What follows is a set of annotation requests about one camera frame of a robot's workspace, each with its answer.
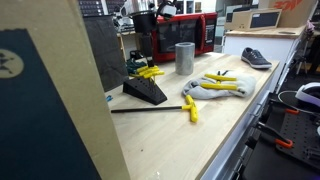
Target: workbench surface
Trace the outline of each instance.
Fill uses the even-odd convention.
[[[226,36],[237,37],[264,37],[264,38],[281,38],[281,39],[296,39],[304,32],[306,26],[297,28],[274,28],[257,31],[229,31]]]
[[[271,69],[259,71],[238,56],[207,53],[195,58],[189,76],[177,75],[174,62],[158,65],[166,74],[157,76],[156,83],[168,100],[157,107],[185,105],[183,86],[212,70],[251,74],[257,84],[254,94],[247,98],[194,99],[197,123],[192,123],[190,113],[182,110],[111,113],[131,179],[200,178],[278,66],[278,61],[271,62]],[[122,86],[105,95],[113,97],[108,103],[111,110],[154,107],[123,93]]]

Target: red appliance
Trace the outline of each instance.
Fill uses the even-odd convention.
[[[180,14],[165,21],[158,17],[152,31],[153,59],[155,62],[175,59],[175,44],[195,43],[195,55],[212,52],[214,47],[217,13]]]

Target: black pegboard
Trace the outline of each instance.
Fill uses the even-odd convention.
[[[307,113],[297,115],[286,113],[280,134],[293,141],[291,149],[280,145],[276,149],[283,152],[320,172],[320,160],[310,158],[308,150],[320,152],[320,137],[317,134],[317,125],[314,118]]]
[[[112,16],[83,19],[103,89],[110,91],[129,79]]]

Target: cardboard box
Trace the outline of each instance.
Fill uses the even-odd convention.
[[[282,9],[278,27],[300,27],[313,14],[317,0],[260,0],[259,9]]]
[[[281,9],[257,9],[227,14],[227,30],[253,31],[276,28]]]

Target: wooden board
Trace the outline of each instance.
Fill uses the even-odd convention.
[[[0,31],[30,34],[101,178],[129,179],[78,1],[0,1],[0,9]]]
[[[226,36],[237,37],[261,37],[261,38],[281,38],[281,39],[296,39],[305,30],[305,26],[299,28],[274,28],[258,31],[229,31]]]

